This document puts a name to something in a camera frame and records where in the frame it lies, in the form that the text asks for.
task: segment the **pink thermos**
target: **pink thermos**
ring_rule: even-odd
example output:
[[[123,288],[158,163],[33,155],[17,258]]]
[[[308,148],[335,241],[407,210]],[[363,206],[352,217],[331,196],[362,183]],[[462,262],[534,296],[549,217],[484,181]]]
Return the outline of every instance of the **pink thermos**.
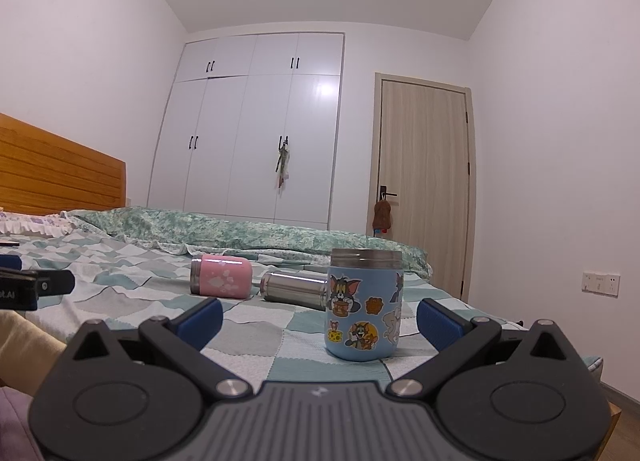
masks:
[[[191,260],[191,293],[204,297],[248,298],[253,272],[242,257],[196,255]]]

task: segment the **metal bolt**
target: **metal bolt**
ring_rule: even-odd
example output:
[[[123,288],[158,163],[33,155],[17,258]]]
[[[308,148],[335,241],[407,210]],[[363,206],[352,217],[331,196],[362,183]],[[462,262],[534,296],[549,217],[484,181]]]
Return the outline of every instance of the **metal bolt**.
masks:
[[[227,378],[226,380],[218,382],[216,390],[223,396],[242,396],[249,390],[249,384],[246,381],[238,380],[237,378]]]
[[[411,378],[403,378],[402,380],[394,381],[389,387],[391,392],[396,396],[415,396],[422,392],[422,384],[418,380],[412,380]]]

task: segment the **black door handle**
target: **black door handle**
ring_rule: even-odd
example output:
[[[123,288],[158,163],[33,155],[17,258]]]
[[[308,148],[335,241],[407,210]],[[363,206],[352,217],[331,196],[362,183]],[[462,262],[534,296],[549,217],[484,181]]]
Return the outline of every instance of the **black door handle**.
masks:
[[[391,194],[386,191],[386,185],[380,185],[380,197],[378,198],[378,201],[386,199],[386,196],[398,196],[398,194]]]

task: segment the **white wardrobe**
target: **white wardrobe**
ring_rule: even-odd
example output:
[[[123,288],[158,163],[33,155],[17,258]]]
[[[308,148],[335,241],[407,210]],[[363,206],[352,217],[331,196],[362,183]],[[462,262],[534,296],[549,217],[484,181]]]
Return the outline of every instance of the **white wardrobe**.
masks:
[[[326,229],[341,34],[239,35],[184,48],[148,206]],[[278,143],[289,138],[278,186]]]

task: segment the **door frame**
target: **door frame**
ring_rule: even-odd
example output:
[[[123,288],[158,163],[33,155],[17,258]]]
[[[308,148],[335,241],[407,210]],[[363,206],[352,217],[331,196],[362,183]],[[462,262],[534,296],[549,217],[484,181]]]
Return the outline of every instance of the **door frame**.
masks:
[[[420,78],[388,75],[376,73],[376,88],[374,96],[373,113],[373,139],[371,144],[371,173],[369,180],[369,198],[367,199],[367,235],[373,235],[373,206],[371,200],[378,200],[378,178],[380,174],[380,127],[382,124],[382,83],[400,82],[415,84],[455,91],[465,96],[466,117],[468,119],[467,147],[469,156],[469,191],[468,191],[468,212],[466,215],[466,247],[465,263],[463,268],[463,286],[460,295],[461,300],[467,302],[469,299],[469,288],[471,284],[471,267],[473,264],[474,241],[476,237],[476,129],[474,124],[474,110],[471,101],[471,89],[468,87],[454,86],[440,82],[432,82]]]

